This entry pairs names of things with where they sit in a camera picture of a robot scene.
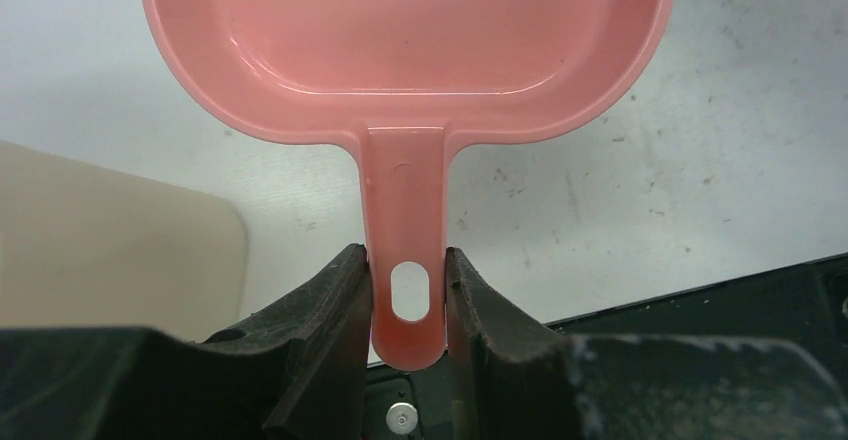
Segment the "pink plastic dustpan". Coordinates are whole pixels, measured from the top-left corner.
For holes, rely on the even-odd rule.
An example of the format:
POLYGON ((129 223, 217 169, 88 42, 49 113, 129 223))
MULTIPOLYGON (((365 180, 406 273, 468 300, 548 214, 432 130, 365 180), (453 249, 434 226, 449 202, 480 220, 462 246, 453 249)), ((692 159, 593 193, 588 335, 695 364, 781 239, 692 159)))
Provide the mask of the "pink plastic dustpan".
POLYGON ((156 46, 209 114, 356 161, 371 340, 415 371, 446 345, 447 171, 600 116, 654 55, 674 0, 142 0, 156 46))

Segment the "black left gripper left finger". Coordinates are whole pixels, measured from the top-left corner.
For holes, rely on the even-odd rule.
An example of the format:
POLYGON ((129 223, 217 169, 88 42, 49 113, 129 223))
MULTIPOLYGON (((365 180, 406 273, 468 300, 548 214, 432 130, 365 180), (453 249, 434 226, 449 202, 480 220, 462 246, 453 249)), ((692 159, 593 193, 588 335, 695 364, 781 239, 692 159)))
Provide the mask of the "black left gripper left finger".
POLYGON ((147 327, 1 333, 5 439, 357 439, 372 294, 363 246, 188 342, 147 327))

